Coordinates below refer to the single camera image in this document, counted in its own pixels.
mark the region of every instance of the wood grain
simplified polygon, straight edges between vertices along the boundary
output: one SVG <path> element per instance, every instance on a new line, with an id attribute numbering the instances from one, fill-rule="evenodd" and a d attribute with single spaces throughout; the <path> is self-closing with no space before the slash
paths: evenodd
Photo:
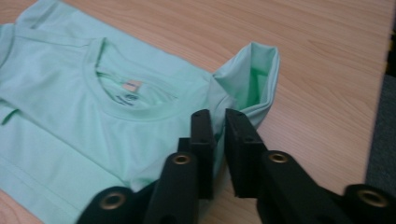
<path id="1" fill-rule="evenodd" d="M 33 2 L 0 0 L 0 22 Z M 363 181 L 394 1 L 67 2 L 211 72 L 250 41 L 277 46 L 276 101 L 258 130 L 266 145 L 289 152 L 337 193 Z M 39 222 L 0 196 L 0 223 Z M 260 221 L 254 201 L 235 199 L 228 184 L 202 223 Z"/>

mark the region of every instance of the mint green t-shirt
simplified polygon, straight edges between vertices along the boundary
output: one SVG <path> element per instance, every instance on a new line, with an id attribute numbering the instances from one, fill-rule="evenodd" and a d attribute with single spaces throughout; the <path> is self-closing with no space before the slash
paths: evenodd
<path id="1" fill-rule="evenodd" d="M 62 2 L 0 26 L 0 43 L 0 188 L 46 223 L 156 180 L 197 110 L 211 113 L 216 172 L 225 108 L 258 125 L 274 100 L 276 48 L 252 43 L 209 74 Z"/>

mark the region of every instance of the black object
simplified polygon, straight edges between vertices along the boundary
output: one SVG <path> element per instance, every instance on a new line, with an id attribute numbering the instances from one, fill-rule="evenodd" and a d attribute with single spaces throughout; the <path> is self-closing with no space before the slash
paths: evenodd
<path id="1" fill-rule="evenodd" d="M 342 196 L 321 188 L 291 155 L 267 150 L 245 114 L 227 109 L 225 129 L 235 195 L 257 198 L 263 223 L 396 223 L 391 195 L 367 185 L 348 186 Z M 78 223 L 196 223 L 198 198 L 213 195 L 214 146 L 208 111 L 194 113 L 191 138 L 179 139 L 157 183 L 137 193 L 104 190 Z"/>

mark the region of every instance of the green fabric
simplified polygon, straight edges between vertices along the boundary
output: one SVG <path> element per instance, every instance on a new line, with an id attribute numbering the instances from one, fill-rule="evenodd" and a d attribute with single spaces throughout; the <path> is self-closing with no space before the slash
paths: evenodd
<path id="1" fill-rule="evenodd" d="M 225 109 L 257 126 L 276 90 L 274 47 L 252 43 L 209 74 L 58 1 L 0 26 L 0 43 L 0 188 L 45 223 L 157 179 L 200 109 L 219 140 L 216 173 Z"/>

